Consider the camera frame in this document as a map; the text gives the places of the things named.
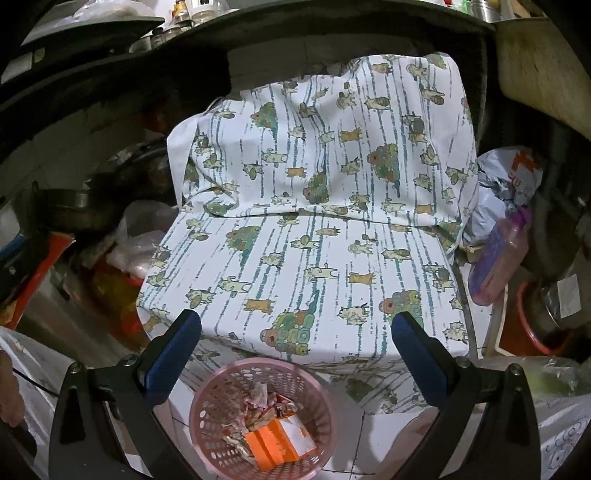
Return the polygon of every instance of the black cable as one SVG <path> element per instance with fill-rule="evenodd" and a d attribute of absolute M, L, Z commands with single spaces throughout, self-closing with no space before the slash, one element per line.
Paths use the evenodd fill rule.
<path fill-rule="evenodd" d="M 45 388 L 43 385 L 39 385 L 37 382 L 35 382 L 34 380 L 31 380 L 29 377 L 27 377 L 25 374 L 19 372 L 16 368 L 12 367 L 12 371 L 15 372 L 19 377 L 27 380 L 29 383 L 31 383 L 32 385 L 35 385 L 37 388 L 39 388 L 40 390 L 43 390 L 46 394 L 51 395 L 52 397 L 55 398 L 59 398 L 60 396 L 55 393 L 52 392 L 51 390 L 49 390 L 48 388 Z"/>

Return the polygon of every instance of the beige panel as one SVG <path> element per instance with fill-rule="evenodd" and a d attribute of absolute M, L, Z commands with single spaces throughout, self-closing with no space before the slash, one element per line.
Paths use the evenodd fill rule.
<path fill-rule="evenodd" d="M 546 18 L 497 23 L 505 96 L 556 118 L 591 140 L 591 79 Z"/>

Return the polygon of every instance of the human hand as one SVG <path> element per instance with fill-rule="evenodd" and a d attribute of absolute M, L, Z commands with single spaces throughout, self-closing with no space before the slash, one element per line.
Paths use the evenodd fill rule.
<path fill-rule="evenodd" d="M 18 426 L 25 416 L 25 403 L 18 390 L 10 356 L 0 351 L 0 420 L 11 427 Z"/>

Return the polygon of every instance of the drain pipe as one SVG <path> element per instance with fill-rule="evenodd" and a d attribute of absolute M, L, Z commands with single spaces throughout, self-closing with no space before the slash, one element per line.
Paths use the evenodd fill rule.
<path fill-rule="evenodd" d="M 553 121 L 550 131 L 550 162 L 546 167 L 544 180 L 535 194 L 534 219 L 531 225 L 534 250 L 540 259 L 544 274 L 548 278 L 558 275 L 558 267 L 548 246 L 548 214 L 552 209 L 553 190 L 558 183 L 562 165 L 566 163 L 570 145 L 569 127 Z"/>

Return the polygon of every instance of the white label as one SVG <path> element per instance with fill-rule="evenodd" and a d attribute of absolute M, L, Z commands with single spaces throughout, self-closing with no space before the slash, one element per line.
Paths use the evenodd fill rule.
<path fill-rule="evenodd" d="M 558 281 L 558 301 L 560 302 L 560 318 L 564 319 L 581 309 L 581 295 L 577 274 Z"/>
<path fill-rule="evenodd" d="M 0 83 L 6 83 L 12 80 L 14 77 L 18 77 L 21 73 L 25 73 L 31 70 L 33 66 L 33 53 L 25 53 L 22 57 L 18 57 L 8 64 L 6 70 L 2 74 L 2 80 Z"/>

